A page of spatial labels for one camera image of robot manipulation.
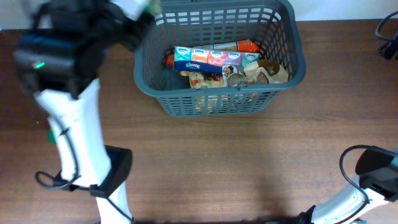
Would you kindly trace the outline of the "green lid jar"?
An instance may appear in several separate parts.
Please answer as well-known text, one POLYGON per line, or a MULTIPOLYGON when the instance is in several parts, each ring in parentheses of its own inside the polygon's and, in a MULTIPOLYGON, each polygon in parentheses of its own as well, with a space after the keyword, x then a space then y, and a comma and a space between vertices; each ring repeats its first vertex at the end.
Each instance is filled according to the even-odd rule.
POLYGON ((47 134, 47 137, 48 137, 49 142, 51 142, 51 143, 54 144, 54 145, 57 144, 57 143, 56 143, 56 140, 55 140, 55 137, 54 137, 53 132, 52 132, 51 129, 49 129, 48 134, 47 134))

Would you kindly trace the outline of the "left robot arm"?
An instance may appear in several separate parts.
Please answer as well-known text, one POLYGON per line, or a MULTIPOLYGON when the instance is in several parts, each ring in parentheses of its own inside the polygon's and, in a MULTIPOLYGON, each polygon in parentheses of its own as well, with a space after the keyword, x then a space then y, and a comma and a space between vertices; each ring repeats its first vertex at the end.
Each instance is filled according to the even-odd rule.
POLYGON ((99 116, 98 69, 115 44, 134 52, 162 10, 159 1, 43 3, 13 57, 27 96, 46 114, 62 168, 35 174, 46 189, 84 190, 101 223, 132 223, 126 179, 132 151, 107 146, 99 116))

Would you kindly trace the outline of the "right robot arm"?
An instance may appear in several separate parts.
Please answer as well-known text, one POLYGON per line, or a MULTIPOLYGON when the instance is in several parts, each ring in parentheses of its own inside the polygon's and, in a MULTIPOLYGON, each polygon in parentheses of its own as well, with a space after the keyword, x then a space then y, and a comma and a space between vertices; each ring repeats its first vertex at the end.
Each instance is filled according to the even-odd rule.
POLYGON ((339 167, 348 185, 325 203, 302 212, 295 223, 353 223, 371 209, 397 201, 396 150, 351 146, 341 154, 339 167), (356 149, 364 152, 357 161, 355 177, 351 179, 345 172, 344 158, 356 149))

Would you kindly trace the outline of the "brown sugar coffee bag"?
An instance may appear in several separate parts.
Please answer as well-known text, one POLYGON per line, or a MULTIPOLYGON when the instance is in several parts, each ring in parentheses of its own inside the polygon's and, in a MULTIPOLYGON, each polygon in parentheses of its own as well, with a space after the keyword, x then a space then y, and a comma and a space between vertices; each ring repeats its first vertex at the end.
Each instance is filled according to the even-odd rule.
POLYGON ((222 76, 202 74, 200 72, 181 71, 180 75, 188 77, 190 86, 196 89, 223 88, 225 82, 222 76))

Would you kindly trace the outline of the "grey plastic shopping basket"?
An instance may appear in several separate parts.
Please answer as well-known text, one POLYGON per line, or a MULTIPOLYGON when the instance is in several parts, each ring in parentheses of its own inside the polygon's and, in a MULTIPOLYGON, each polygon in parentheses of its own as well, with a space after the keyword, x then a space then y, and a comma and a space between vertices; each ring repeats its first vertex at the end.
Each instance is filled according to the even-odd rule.
POLYGON ((163 1, 135 55, 137 87, 176 117, 255 113, 306 64, 285 0, 163 1))

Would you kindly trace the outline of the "spaghetti pack orange ends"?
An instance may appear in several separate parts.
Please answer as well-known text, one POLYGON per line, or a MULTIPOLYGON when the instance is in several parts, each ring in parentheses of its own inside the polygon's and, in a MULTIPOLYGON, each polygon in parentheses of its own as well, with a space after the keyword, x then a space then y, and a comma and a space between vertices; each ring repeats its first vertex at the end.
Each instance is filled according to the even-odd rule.
POLYGON ((259 56, 259 47, 249 39, 222 44, 201 45, 196 47, 175 47, 175 52, 167 57, 166 64, 174 66, 177 61, 223 65, 242 65, 244 54, 259 56))

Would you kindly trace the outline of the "tissue multipack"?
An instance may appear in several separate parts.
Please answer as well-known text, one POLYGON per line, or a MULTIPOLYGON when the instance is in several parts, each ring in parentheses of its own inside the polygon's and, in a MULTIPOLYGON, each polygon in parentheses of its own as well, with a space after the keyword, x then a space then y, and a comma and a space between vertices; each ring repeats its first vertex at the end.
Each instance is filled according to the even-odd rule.
POLYGON ((228 52, 176 46, 174 50, 174 69, 186 72, 221 74, 224 66, 245 67, 258 61, 260 54, 228 52))

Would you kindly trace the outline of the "brown snack bag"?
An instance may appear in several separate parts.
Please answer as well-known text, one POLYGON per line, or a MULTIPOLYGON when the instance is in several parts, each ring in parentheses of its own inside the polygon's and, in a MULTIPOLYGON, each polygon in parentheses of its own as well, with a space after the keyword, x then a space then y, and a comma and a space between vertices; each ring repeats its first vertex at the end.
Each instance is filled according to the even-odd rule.
POLYGON ((279 84, 289 81, 289 74, 277 62, 258 60, 244 66, 224 65, 224 81, 228 87, 279 84))

